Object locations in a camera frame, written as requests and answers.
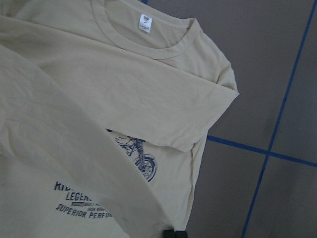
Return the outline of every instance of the clothing label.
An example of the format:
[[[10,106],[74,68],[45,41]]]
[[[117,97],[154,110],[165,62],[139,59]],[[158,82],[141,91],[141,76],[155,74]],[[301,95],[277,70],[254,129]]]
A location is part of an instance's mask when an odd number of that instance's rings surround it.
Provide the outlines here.
[[[146,16],[145,14],[141,14],[139,28],[145,32],[150,32],[152,24],[152,18]]]

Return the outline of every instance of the tiled floor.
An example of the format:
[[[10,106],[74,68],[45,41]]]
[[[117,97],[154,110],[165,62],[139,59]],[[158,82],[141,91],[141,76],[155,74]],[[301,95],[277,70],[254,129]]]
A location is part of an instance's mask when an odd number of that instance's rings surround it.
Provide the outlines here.
[[[317,0],[149,0],[195,17],[240,96],[210,129],[189,238],[317,237]]]

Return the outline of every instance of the beige t-shirt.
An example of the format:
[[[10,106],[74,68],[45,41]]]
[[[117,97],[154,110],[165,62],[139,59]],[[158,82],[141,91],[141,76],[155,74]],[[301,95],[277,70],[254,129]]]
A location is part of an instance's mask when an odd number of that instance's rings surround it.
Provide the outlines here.
[[[184,230],[207,130],[238,95],[230,63],[197,21],[134,0],[4,1],[2,13],[18,20],[1,18],[0,44],[52,77],[110,131],[149,181],[173,227]],[[150,33],[138,28],[142,13],[152,18]],[[56,183],[58,178],[46,185]],[[72,193],[60,194],[56,207],[71,207]],[[79,227],[100,233],[114,228],[112,217],[96,216]]]

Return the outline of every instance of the neckline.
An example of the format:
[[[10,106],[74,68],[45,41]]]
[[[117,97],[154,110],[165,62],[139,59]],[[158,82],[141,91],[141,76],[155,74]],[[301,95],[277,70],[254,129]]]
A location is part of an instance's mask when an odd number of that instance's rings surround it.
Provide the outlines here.
[[[128,7],[131,7],[141,13],[148,14],[153,18],[153,20],[163,22],[176,28],[188,28],[188,31],[182,39],[171,47],[157,49],[143,46],[127,39],[116,31],[108,20],[104,1],[105,0],[92,0],[92,11],[103,34],[118,47],[152,59],[167,59],[181,54],[193,43],[194,39],[199,35],[201,30],[200,25],[195,18],[180,19],[153,9],[138,0],[119,0]]]

